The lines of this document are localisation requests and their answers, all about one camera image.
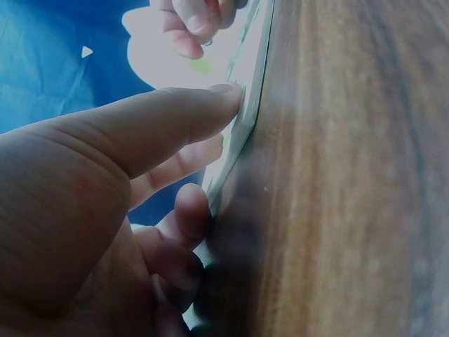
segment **wood grain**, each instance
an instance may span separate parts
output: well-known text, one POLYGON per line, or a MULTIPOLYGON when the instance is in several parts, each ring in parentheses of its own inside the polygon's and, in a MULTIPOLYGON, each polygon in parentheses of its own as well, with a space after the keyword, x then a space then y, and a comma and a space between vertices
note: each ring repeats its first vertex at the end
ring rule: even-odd
POLYGON ((276 0, 197 336, 449 336, 449 3, 276 0))

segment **blue fabric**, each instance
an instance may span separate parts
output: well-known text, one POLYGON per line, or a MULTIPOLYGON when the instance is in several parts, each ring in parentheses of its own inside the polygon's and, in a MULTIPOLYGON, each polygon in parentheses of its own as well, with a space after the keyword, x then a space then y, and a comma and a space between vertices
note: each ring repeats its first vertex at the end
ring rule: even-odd
MULTIPOLYGON (((0 0, 0 133, 151 91, 131 70, 121 17, 146 0, 0 0), (83 46, 93 54, 82 58, 83 46)), ((130 214, 153 225, 191 176, 130 214)))

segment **brown wood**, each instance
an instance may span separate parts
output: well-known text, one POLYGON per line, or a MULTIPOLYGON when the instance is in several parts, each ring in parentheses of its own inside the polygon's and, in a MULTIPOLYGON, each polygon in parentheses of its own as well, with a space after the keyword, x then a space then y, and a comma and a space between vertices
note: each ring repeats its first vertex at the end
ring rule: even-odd
POLYGON ((276 0, 199 336, 449 336, 449 2, 276 0))

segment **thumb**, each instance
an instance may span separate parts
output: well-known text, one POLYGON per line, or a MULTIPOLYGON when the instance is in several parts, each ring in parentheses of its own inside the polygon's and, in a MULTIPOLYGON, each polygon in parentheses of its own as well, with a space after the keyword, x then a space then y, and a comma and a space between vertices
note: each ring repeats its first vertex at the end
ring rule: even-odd
POLYGON ((220 4, 218 0, 173 0, 173 9, 185 27, 207 42, 220 26, 220 4))
POLYGON ((0 136, 0 296, 65 304, 112 243, 129 180, 222 130, 241 90, 166 89, 0 136))

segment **finger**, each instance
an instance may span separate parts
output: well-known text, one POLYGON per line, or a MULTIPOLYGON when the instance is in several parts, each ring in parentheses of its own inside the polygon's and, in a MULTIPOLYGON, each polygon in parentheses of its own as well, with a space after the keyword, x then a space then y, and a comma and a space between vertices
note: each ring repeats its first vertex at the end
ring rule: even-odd
POLYGON ((220 7, 217 0, 173 0, 173 8, 187 29, 201 43, 209 41, 220 26, 220 7))
POLYGON ((221 29, 229 28, 232 25, 236 17, 236 9, 236 0, 220 1, 221 29))
POLYGON ((221 131, 240 99, 236 86, 166 89, 1 135, 0 273, 22 281, 0 286, 38 308, 69 300, 121 227, 129 180, 221 131))
POLYGON ((190 143, 221 131, 236 114, 241 88, 168 88, 44 122, 111 159, 130 179, 190 143))
POLYGON ((203 265, 189 249, 175 240, 163 239, 151 255, 143 250, 143 256, 150 273, 158 274, 172 286, 191 291, 198 289, 203 265))
POLYGON ((176 241, 164 239, 150 256, 144 250, 144 260, 153 274, 158 301, 171 303, 184 312, 201 283, 203 265, 199 258, 176 241))
POLYGON ((158 296, 159 303, 170 303, 174 305, 181 313, 187 311, 194 302, 198 289, 182 290, 168 283, 159 275, 153 275, 154 286, 158 296))
POLYGON ((157 337, 187 337, 189 328, 172 305, 160 305, 154 314, 157 337))
POLYGON ((215 161, 222 153, 222 135, 183 147, 164 163, 131 180, 130 208, 134 209, 162 188, 215 161))
POLYGON ((163 33, 170 32, 172 30, 187 32, 185 24, 176 13, 170 11, 160 11, 159 15, 162 18, 161 24, 163 33))
POLYGON ((168 45, 177 54, 192 60, 198 60, 203 57, 203 48, 197 39, 194 38, 188 31, 179 29, 171 30, 163 33, 163 36, 168 42, 168 45))
POLYGON ((198 185, 187 184, 178 192, 173 211, 156 228, 163 238, 194 249, 203 241, 211 221, 206 193, 198 185))

